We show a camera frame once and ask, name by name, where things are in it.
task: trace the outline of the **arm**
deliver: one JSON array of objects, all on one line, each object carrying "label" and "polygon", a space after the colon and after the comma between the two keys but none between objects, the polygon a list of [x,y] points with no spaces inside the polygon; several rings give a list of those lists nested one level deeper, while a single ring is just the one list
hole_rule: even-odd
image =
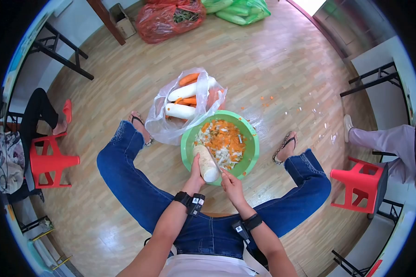
[{"label": "arm", "polygon": [[[197,154],[191,167],[191,177],[183,186],[182,191],[193,196],[204,184],[205,181],[200,176],[199,154]],[[159,276],[187,216],[187,208],[182,203],[172,201],[157,221],[150,241],[117,277]]]},{"label": "arm", "polygon": [[[221,185],[243,220],[249,219],[256,213],[245,200],[242,182],[226,170],[223,170]],[[251,235],[268,260],[268,267],[273,277],[297,276],[296,269],[288,258],[282,243],[265,222],[251,230]]]}]

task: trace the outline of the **white sneaker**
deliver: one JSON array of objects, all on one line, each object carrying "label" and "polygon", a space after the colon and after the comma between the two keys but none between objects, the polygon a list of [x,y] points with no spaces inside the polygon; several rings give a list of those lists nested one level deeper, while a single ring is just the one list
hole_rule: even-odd
[{"label": "white sneaker", "polygon": [[354,128],[353,123],[351,122],[351,116],[349,114],[344,115],[344,140],[348,142],[349,131],[351,128]]}]

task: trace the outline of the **blue jeans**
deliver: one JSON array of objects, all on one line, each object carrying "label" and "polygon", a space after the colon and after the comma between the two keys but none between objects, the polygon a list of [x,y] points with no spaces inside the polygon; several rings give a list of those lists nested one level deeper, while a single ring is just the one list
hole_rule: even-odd
[{"label": "blue jeans", "polygon": [[[108,145],[100,151],[97,166],[114,196],[140,226],[152,234],[159,217],[174,196],[155,187],[145,174],[134,167],[133,161],[143,146],[142,134],[124,120]],[[284,166],[298,187],[281,198],[254,208],[278,237],[288,233],[321,207],[331,191],[331,183],[310,149],[288,158]],[[200,214],[189,224],[187,219],[174,242],[177,253],[241,259],[243,241],[231,227],[239,219],[238,214],[219,218]]]}]

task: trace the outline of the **bag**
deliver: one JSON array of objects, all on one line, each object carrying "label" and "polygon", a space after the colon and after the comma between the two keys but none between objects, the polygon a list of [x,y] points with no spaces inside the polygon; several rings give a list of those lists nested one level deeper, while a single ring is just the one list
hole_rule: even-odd
[{"label": "bag", "polygon": [[233,0],[201,0],[207,9],[207,14],[215,13],[233,3]]},{"label": "bag", "polygon": [[270,15],[265,0],[233,0],[230,6],[216,12],[217,17],[238,25],[248,25]]},{"label": "bag", "polygon": [[[192,73],[200,73],[196,82],[197,106],[194,118],[186,122],[179,118],[166,119],[165,105],[170,103],[168,95],[180,88],[180,79]],[[145,121],[146,130],[156,141],[169,145],[180,145],[183,133],[202,123],[219,108],[223,109],[221,105],[225,101],[227,89],[224,89],[217,82],[214,82],[214,85],[209,87],[208,78],[209,76],[205,69],[193,68],[183,71],[177,79],[160,89],[159,94],[154,98],[153,106]]]},{"label": "bag", "polygon": [[139,36],[155,44],[193,30],[206,18],[200,0],[149,0],[136,19]]}]

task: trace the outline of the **red plastic bag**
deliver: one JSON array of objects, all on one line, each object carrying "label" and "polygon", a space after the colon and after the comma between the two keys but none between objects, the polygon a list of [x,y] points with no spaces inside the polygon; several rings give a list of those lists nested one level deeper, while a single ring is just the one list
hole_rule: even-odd
[{"label": "red plastic bag", "polygon": [[[199,15],[195,21],[184,20],[176,23],[174,14],[179,14],[182,10]],[[137,16],[136,27],[146,43],[155,44],[193,30],[205,18],[206,9],[200,0],[148,0]]]}]

